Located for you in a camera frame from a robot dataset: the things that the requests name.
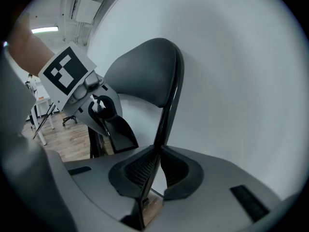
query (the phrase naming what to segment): white wall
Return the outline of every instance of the white wall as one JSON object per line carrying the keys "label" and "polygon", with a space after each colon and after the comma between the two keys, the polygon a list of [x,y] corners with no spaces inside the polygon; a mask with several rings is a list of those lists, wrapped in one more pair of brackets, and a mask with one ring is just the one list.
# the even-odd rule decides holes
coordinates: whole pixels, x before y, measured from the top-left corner
{"label": "white wall", "polygon": [[[229,160],[281,198],[300,190],[309,159],[308,49],[279,1],[118,0],[88,55],[104,75],[117,57],[155,37],[174,42],[185,63],[169,145]],[[121,99],[139,144],[151,144],[160,109]]]}

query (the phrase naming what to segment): office chair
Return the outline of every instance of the office chair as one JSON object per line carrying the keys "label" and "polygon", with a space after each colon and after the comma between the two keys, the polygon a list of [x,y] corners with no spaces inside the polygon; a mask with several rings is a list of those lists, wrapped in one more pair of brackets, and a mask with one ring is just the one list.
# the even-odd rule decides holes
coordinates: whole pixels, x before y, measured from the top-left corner
{"label": "office chair", "polygon": [[62,122],[62,126],[66,126],[65,123],[70,120],[70,119],[73,119],[75,121],[75,123],[77,124],[77,120],[76,120],[76,117],[75,116],[69,116],[69,117],[65,117],[63,119],[63,122]]}

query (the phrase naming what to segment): black slot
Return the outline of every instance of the black slot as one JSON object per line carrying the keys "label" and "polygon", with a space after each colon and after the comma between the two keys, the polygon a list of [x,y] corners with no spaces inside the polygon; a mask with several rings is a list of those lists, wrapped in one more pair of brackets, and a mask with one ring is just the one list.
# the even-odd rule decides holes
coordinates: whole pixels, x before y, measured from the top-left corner
{"label": "black slot", "polygon": [[269,210],[244,185],[230,190],[253,222],[257,222],[269,213]]}
{"label": "black slot", "polygon": [[85,167],[81,167],[81,168],[70,169],[70,170],[68,170],[68,172],[69,172],[70,175],[76,175],[76,174],[81,174],[81,173],[87,172],[89,170],[91,170],[91,168],[88,167],[88,166],[85,166]]}

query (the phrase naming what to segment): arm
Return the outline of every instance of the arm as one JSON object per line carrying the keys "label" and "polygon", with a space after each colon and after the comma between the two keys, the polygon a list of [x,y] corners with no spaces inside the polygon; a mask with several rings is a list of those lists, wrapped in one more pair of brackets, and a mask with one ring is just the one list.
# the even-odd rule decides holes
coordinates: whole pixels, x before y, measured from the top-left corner
{"label": "arm", "polygon": [[22,69],[35,76],[54,55],[30,30],[29,13],[25,13],[13,28],[8,51]]}

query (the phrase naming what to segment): ceiling light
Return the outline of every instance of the ceiling light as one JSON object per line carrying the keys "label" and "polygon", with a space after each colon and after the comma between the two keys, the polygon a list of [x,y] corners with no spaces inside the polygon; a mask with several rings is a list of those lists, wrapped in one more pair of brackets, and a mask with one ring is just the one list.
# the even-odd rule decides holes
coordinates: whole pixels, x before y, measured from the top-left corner
{"label": "ceiling light", "polygon": [[32,33],[54,32],[54,31],[58,31],[58,27],[46,27],[46,28],[32,29],[31,31]]}

